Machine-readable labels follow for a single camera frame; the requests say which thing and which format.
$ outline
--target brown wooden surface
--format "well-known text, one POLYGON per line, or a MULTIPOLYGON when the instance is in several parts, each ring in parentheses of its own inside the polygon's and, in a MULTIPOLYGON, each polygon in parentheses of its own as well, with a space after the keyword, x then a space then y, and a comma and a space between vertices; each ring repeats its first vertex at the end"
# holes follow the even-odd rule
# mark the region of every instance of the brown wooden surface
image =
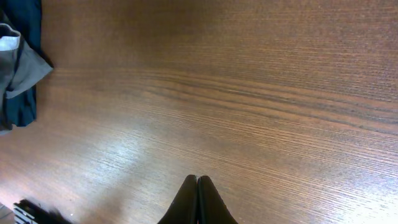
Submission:
POLYGON ((396 223, 398 2, 43 0, 55 71, 0 200, 157 223, 188 174, 240 223, 396 223))

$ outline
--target dark blue cloth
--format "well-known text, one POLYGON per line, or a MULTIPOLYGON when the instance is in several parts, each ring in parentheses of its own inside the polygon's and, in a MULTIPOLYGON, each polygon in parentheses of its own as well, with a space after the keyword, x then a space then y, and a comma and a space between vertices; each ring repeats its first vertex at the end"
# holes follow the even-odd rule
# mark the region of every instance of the dark blue cloth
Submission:
MULTIPOLYGON (((41 0, 0 0, 1 8, 12 25, 24 36, 29 46, 39 54, 42 9, 41 0)), ((4 100, 6 119, 24 127, 36 119, 36 87, 4 100)))

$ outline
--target folded clothing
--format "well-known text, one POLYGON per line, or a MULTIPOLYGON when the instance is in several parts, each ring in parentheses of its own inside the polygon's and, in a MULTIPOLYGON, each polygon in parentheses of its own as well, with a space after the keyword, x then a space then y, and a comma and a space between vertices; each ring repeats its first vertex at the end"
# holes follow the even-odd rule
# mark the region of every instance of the folded clothing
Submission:
MULTIPOLYGON (((42 3, 41 0, 0 0, 8 19, 24 36, 29 46, 42 56, 40 49, 42 3)), ((9 122, 18 127, 32 123, 37 116, 36 86, 13 98, 4 100, 4 113, 9 122)))
POLYGON ((32 88, 52 67, 13 28, 0 10, 0 134, 12 129, 5 114, 4 99, 12 99, 32 88))

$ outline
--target gray cloth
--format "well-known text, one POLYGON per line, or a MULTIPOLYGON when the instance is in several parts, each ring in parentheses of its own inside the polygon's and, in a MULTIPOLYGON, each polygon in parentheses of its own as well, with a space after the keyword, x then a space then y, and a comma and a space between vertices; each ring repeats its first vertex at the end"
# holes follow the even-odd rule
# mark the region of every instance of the gray cloth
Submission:
POLYGON ((0 134, 12 129, 3 113, 4 98, 13 98, 34 86, 52 67, 14 30, 0 9, 0 134))

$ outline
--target wood grain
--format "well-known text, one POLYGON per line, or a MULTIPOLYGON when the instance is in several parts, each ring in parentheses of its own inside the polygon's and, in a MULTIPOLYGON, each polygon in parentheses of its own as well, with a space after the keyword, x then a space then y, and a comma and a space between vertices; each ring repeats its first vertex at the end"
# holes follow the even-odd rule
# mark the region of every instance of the wood grain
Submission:
POLYGON ((398 3, 43 0, 55 71, 0 199, 157 223, 188 174, 240 223, 398 220, 398 3))

